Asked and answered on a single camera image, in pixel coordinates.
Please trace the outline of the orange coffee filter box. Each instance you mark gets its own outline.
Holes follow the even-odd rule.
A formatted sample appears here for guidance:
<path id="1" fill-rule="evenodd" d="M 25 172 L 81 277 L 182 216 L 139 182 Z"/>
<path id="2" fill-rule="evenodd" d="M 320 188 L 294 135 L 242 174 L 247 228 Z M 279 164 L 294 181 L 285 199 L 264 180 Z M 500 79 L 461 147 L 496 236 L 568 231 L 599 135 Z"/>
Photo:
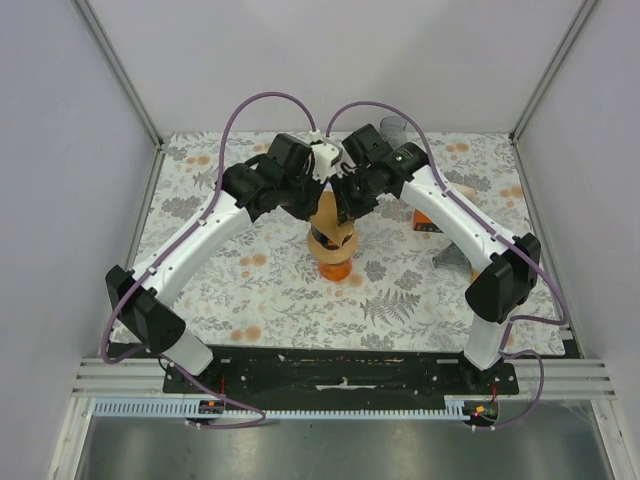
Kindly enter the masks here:
<path id="1" fill-rule="evenodd" d="M 477 191 L 474 188 L 457 183 L 452 183 L 451 186 L 472 203 L 477 202 Z M 412 228 L 414 231 L 430 233 L 442 232 L 442 230 L 428 216 L 424 215 L 419 210 L 415 210 L 413 212 Z"/>

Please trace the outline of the blue glass dripper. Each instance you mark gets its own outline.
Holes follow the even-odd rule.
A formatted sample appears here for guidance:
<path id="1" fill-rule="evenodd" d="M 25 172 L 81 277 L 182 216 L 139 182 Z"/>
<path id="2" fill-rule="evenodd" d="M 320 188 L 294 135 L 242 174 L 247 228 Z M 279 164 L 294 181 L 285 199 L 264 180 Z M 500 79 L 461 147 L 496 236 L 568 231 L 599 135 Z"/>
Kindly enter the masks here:
<path id="1" fill-rule="evenodd" d="M 326 250 L 337 250 L 340 249 L 345 241 L 345 237 L 339 239 L 338 242 L 331 240 L 327 235 L 320 232 L 315 227 L 311 227 L 311 234 L 313 238 Z"/>

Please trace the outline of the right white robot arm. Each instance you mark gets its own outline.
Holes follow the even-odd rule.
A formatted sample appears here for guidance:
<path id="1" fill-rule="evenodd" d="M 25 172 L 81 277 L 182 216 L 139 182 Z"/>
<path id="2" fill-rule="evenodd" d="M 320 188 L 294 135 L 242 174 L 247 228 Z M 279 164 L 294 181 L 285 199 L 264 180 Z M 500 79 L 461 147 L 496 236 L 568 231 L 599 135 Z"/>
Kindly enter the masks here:
<path id="1" fill-rule="evenodd" d="M 331 179 L 340 220 L 367 215 L 379 196 L 390 194 L 425 214 L 477 272 L 465 292 L 474 318 L 463 350 L 468 362 L 457 377 L 465 391 L 483 392 L 494 381 L 507 321 L 537 284 L 539 240 L 491 220 L 441 176 L 428 149 L 412 142 L 393 148 L 371 124 L 341 144 L 346 164 Z"/>

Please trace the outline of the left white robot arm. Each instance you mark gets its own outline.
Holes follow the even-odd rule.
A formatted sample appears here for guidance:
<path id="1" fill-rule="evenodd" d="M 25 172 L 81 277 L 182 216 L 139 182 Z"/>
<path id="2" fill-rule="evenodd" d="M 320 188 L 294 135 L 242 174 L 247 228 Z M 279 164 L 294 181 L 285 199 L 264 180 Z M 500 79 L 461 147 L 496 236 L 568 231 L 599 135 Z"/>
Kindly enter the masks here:
<path id="1" fill-rule="evenodd" d="M 267 152 L 225 169 L 214 193 L 158 250 L 126 271 L 106 276 L 114 319 L 143 348 L 181 366 L 198 392 L 219 384 L 212 351 L 171 309 L 183 287 L 227 240 L 276 208 L 307 221 L 341 151 L 318 131 L 305 143 L 279 134 Z"/>

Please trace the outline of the brown paper coffee filter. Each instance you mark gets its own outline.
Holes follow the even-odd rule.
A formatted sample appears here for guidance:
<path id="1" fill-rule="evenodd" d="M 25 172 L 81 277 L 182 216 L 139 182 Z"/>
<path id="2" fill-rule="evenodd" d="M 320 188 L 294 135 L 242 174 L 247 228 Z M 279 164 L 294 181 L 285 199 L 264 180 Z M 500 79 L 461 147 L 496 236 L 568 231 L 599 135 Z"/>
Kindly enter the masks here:
<path id="1" fill-rule="evenodd" d="M 332 190 L 325 190 L 321 194 L 317 212 L 310 219 L 311 227 L 315 227 L 335 242 L 355 231 L 353 221 L 339 223 L 336 197 Z"/>

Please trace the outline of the wooden ring dripper stand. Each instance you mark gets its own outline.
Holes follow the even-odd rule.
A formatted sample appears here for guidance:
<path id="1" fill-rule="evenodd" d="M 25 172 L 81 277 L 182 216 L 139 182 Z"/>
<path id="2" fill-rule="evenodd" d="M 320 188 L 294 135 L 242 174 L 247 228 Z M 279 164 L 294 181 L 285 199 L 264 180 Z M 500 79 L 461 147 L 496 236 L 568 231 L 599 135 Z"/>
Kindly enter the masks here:
<path id="1" fill-rule="evenodd" d="M 355 255 L 359 246 L 359 235 L 353 231 L 345 236 L 344 244 L 340 249 L 326 250 L 313 238 L 310 228 L 307 235 L 307 246 L 311 256 L 319 262 L 338 264 L 350 260 Z"/>

